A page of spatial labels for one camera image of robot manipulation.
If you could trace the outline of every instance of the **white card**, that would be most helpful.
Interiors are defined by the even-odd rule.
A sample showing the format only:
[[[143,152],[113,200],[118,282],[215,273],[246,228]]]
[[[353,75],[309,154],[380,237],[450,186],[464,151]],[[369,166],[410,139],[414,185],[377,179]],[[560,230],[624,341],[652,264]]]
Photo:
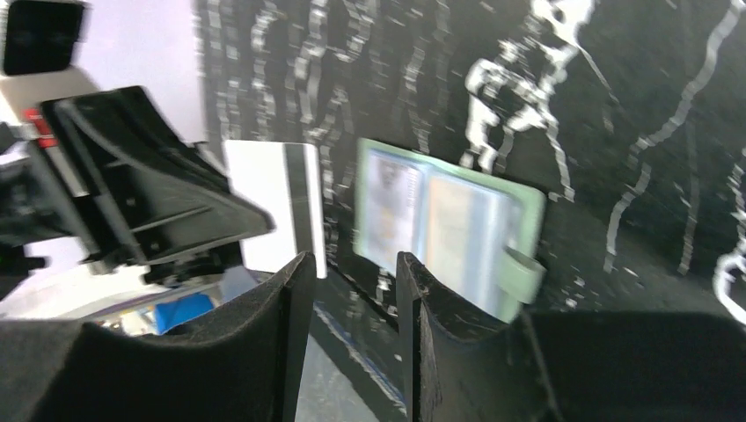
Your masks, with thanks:
[[[366,258],[389,273],[396,272],[400,251],[413,251],[422,173],[378,154],[368,161],[365,236]]]
[[[244,265],[276,273],[298,253],[312,251],[317,276],[325,279],[317,148],[301,143],[226,141],[223,149],[233,194],[265,209],[274,219],[273,232],[241,241]],[[291,156],[300,160],[289,166]]]

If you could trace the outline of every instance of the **card holder snap strap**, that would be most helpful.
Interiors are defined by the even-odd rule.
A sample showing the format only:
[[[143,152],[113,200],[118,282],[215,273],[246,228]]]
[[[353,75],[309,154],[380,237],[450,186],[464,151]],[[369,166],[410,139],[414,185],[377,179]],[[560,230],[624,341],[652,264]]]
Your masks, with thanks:
[[[505,248],[498,284],[503,292],[520,303],[533,303],[546,269],[534,258]]]

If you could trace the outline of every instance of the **blue object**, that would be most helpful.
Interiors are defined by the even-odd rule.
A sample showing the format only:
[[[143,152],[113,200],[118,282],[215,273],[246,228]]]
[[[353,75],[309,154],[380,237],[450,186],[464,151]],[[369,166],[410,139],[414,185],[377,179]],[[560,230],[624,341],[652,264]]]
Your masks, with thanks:
[[[179,324],[210,312],[214,307],[209,297],[202,293],[185,296],[174,302],[160,303],[153,312],[156,330],[158,334],[163,334]]]

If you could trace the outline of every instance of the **black wall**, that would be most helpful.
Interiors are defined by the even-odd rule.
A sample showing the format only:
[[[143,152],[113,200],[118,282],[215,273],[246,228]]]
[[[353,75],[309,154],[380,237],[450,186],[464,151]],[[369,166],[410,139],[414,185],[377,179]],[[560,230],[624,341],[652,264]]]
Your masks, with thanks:
[[[351,248],[355,141],[459,163],[465,79],[486,59],[509,73],[480,79],[474,105],[500,120],[486,131],[494,149],[515,134],[491,171],[551,199],[537,306],[724,312],[712,284],[730,267],[716,263],[739,255],[744,231],[741,1],[198,3],[210,140],[313,142],[328,154],[329,259],[384,309],[395,312],[392,286]],[[570,24],[584,13],[575,42]]]

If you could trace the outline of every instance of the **red label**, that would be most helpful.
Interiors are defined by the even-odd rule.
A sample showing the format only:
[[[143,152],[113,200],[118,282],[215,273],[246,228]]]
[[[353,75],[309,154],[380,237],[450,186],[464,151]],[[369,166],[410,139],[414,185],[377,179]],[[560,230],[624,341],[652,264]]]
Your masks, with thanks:
[[[40,147],[46,149],[57,145],[57,139],[55,138],[55,135],[52,134],[52,129],[49,128],[49,125],[44,121],[44,118],[41,117],[39,110],[29,108],[24,111],[24,115],[26,116],[26,119],[36,127],[36,131],[39,132],[38,142]]]

